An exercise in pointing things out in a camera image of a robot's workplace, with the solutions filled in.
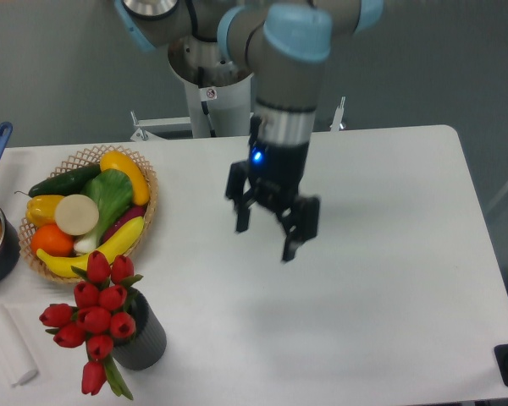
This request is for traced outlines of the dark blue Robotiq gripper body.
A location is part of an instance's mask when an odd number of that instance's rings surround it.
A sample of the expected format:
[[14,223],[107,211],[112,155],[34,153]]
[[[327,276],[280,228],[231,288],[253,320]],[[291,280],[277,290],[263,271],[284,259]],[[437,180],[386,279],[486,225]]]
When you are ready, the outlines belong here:
[[249,170],[244,191],[253,190],[253,204],[278,213],[301,195],[299,185],[305,171],[308,148],[308,143],[277,145],[264,140],[249,141],[245,160]]

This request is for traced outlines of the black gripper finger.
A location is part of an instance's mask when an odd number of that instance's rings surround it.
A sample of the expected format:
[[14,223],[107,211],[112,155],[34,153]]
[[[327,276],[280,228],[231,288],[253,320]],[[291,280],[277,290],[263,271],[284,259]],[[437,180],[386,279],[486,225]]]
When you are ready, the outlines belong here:
[[233,201],[236,213],[235,231],[243,233],[249,228],[251,205],[254,200],[252,189],[244,191],[248,179],[248,161],[233,162],[229,169],[229,176],[225,190],[225,197]]
[[289,207],[277,213],[285,233],[283,262],[292,261],[300,246],[317,237],[320,206],[318,196],[297,195]]

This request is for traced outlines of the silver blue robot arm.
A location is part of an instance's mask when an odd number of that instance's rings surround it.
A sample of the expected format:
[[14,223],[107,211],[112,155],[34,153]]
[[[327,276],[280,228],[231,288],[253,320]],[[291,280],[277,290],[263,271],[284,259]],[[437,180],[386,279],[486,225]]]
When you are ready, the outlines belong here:
[[249,154],[229,170],[225,195],[236,229],[250,208],[271,211],[285,235],[283,261],[318,233],[320,200],[302,196],[302,179],[332,38],[353,36],[381,18],[381,1],[118,1],[140,47],[193,38],[218,47],[218,60],[257,78]]

